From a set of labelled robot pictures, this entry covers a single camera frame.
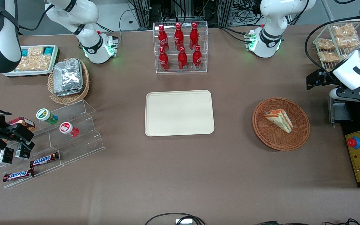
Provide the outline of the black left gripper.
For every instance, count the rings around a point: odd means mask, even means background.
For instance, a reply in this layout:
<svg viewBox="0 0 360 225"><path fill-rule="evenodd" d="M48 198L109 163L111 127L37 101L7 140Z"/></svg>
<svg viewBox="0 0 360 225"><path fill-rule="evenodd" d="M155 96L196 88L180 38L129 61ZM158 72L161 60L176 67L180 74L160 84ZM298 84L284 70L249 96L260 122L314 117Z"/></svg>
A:
<svg viewBox="0 0 360 225"><path fill-rule="evenodd" d="M340 86L340 80L335 77L333 71L318 69L306 77L307 90L316 86L336 85Z"/></svg>

